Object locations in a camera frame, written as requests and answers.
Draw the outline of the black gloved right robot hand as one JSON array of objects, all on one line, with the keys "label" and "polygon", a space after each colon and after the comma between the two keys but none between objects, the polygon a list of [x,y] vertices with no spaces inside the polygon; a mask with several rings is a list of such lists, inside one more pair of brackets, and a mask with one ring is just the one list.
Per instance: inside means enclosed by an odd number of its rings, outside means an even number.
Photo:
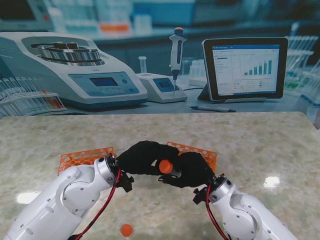
[{"label": "black gloved right robot hand", "polygon": [[178,188],[195,188],[200,185],[208,185],[214,178],[214,172],[207,164],[200,153],[185,152],[174,160],[173,168],[181,173],[180,177],[173,177],[165,174],[158,178],[158,181]]}]

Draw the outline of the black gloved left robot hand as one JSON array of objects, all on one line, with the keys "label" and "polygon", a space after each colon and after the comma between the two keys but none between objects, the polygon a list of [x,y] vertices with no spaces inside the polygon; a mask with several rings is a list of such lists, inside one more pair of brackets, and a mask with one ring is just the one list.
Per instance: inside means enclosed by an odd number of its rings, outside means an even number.
[{"label": "black gloved left robot hand", "polygon": [[162,175],[159,164],[168,160],[175,170],[181,170],[177,148],[155,141],[140,141],[120,154],[116,161],[119,168],[132,175]]}]

